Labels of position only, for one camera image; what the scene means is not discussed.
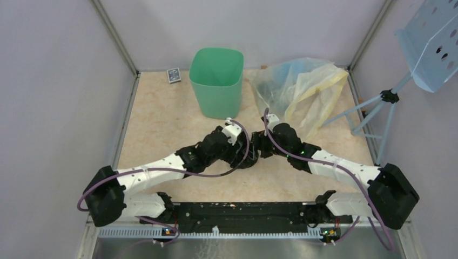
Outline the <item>translucent white trash bag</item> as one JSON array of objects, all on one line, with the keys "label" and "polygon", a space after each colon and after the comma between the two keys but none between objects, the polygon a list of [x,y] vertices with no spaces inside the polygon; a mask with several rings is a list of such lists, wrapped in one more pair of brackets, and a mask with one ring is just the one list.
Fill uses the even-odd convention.
[{"label": "translucent white trash bag", "polygon": [[265,109],[310,141],[329,118],[349,74],[325,59],[299,58],[247,75],[260,114]]}]

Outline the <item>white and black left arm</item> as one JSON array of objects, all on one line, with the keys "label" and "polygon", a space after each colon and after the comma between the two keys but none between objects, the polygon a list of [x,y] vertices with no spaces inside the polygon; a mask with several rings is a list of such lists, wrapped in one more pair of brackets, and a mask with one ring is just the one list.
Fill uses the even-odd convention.
[{"label": "white and black left arm", "polygon": [[84,189],[77,208],[83,210],[81,205],[86,203],[86,211],[97,227],[138,216],[169,222],[173,216],[170,197],[161,192],[145,195],[143,191],[189,176],[205,177],[204,170],[218,160],[229,164],[226,175],[256,163],[253,140],[243,127],[218,126],[202,141],[155,162],[129,169],[102,167]]}]

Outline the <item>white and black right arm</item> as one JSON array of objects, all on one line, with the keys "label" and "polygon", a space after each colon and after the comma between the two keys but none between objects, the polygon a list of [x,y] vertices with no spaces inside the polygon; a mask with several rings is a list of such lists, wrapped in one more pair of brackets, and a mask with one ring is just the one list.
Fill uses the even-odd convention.
[{"label": "white and black right arm", "polygon": [[287,123],[269,127],[267,132],[254,132],[252,142],[262,158],[283,156],[297,170],[325,176],[358,190],[329,190],[318,196],[315,201],[322,204],[316,208],[316,214],[323,222],[332,222],[342,215],[361,216],[399,230],[419,202],[417,191],[398,166],[368,166],[340,158],[301,141]]}]

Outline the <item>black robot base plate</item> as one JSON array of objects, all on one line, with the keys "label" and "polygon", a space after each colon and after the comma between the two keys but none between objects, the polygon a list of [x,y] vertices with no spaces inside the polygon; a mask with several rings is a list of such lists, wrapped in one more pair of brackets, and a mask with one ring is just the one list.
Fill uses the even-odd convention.
[{"label": "black robot base plate", "polygon": [[320,224],[352,223],[349,215],[334,216],[314,202],[182,202],[155,221],[181,233],[223,234],[305,233]]}]

